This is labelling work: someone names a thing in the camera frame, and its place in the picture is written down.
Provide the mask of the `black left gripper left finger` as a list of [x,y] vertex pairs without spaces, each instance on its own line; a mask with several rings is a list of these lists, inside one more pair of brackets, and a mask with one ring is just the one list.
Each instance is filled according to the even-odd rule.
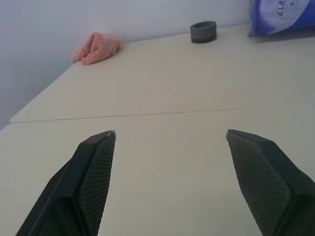
[[81,142],[51,177],[21,225],[19,236],[96,236],[108,196],[114,130]]

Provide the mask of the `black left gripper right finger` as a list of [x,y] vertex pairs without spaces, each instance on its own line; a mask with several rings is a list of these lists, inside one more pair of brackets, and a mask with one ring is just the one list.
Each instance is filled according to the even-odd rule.
[[315,183],[271,140],[229,129],[243,197],[264,236],[315,234]]

